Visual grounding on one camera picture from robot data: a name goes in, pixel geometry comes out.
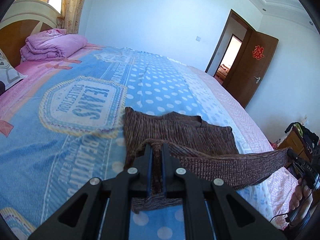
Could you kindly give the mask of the person's right hand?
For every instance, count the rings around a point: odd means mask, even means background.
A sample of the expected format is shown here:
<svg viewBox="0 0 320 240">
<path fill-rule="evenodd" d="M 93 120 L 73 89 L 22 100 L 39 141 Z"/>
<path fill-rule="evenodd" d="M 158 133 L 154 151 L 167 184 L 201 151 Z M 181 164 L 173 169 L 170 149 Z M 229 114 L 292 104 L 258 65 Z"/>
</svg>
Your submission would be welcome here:
<svg viewBox="0 0 320 240">
<path fill-rule="evenodd" d="M 312 190 L 308 187 L 305 180 L 300 178 L 289 202 L 290 210 L 300 208 L 299 213 L 291 222 L 292 226 L 298 225 L 307 216 L 312 201 Z"/>
</svg>

